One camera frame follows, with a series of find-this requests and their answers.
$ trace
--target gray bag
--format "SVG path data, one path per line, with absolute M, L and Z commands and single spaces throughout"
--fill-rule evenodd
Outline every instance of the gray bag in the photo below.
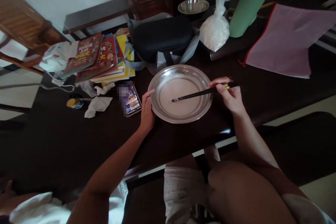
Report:
M 160 20 L 160 19 L 164 19 L 164 18 L 170 18 L 172 17 L 171 15 L 169 15 L 168 13 L 160 13 L 157 14 L 153 17 L 141 20 L 141 21 L 137 21 L 137 20 L 129 20 L 128 21 L 128 29 L 129 29 L 129 34 L 131 36 L 131 39 L 133 38 L 133 31 L 134 29 L 143 23 L 146 22 L 151 22 L 151 21 L 156 21 L 156 20 Z M 193 32 L 194 32 L 194 37 L 191 39 L 187 49 L 185 50 L 184 54 L 182 56 L 179 55 L 172 55 L 171 58 L 173 60 L 173 63 L 175 65 L 177 64 L 185 64 L 195 53 L 196 47 L 198 45 L 198 42 L 200 40 L 200 32 L 198 29 L 193 28 Z M 157 52 L 156 55 L 156 63 L 148 63 L 145 62 L 140 55 L 138 55 L 138 57 L 142 60 L 141 62 L 131 62 L 128 61 L 126 59 L 126 52 L 128 50 L 134 51 L 131 43 L 127 43 L 126 47 L 125 47 L 125 55 L 124 55 L 124 61 L 126 66 L 128 66 L 131 69 L 134 69 L 135 71 L 140 71 L 142 69 L 144 69 L 145 67 L 147 67 L 147 69 L 150 71 L 150 73 L 152 75 L 155 75 L 157 72 L 159 72 L 160 70 L 162 70 L 163 68 L 166 68 L 168 65 L 166 63 L 166 59 L 165 56 L 163 55 L 162 52 Z

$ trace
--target pink pouch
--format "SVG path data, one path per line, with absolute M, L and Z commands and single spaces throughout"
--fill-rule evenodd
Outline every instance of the pink pouch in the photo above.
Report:
M 335 11 L 275 4 L 264 32 L 239 63 L 309 79 L 308 48 L 335 24 Z

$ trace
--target red zipper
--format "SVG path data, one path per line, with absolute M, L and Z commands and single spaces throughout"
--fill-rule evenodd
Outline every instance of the red zipper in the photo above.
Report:
M 246 56 L 245 56 L 245 59 L 244 59 L 244 62 L 241 62 L 241 61 L 238 59 L 239 64 L 242 65 L 243 67 L 246 67 L 247 57 L 248 57 L 248 55 L 249 55 L 251 49 L 254 47 L 255 44 L 258 43 L 259 39 L 261 39 L 261 37 L 264 35 L 264 33 L 265 33 L 265 31 L 266 31 L 266 29 L 267 29 L 267 27 L 268 27 L 268 24 L 270 23 L 270 20 L 271 20 L 271 17 L 272 17 L 272 14 L 273 14 L 273 11 L 274 11 L 276 5 L 277 5 L 277 3 L 275 3 L 275 4 L 273 5 L 272 11 L 271 11 L 271 13 L 270 13 L 270 15 L 269 15 L 270 17 L 268 18 L 268 21 L 267 21 L 267 24 L 266 24 L 266 27 L 265 27 L 264 31 L 262 32 L 261 36 L 257 39 L 257 41 L 253 44 L 253 46 L 251 46 L 251 48 L 250 48 L 249 51 L 247 52 L 247 54 L 246 54 Z

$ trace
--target knee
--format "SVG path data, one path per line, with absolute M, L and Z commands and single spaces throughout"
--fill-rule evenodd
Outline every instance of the knee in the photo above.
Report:
M 228 185 L 241 183 L 252 170 L 243 163 L 222 161 L 208 175 L 209 185 L 217 190 Z

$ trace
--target jar lid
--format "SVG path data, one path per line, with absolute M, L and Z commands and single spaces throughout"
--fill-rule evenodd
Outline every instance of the jar lid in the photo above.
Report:
M 72 98 L 72 99 L 68 100 L 68 102 L 66 103 L 66 105 L 68 107 L 75 107 L 77 105 L 77 99 Z

